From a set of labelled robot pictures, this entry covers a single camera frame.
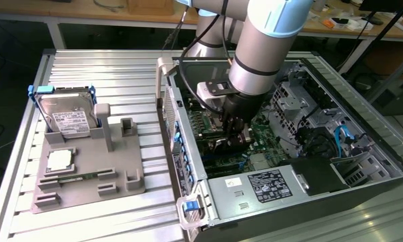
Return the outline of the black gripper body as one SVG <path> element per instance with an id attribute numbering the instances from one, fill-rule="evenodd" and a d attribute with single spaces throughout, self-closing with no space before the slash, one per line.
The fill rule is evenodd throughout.
<path id="1" fill-rule="evenodd" d="M 266 94 L 229 94 L 224 103 L 224 111 L 228 119 L 240 119 L 245 124 L 249 124 L 260 112 L 265 99 Z"/>

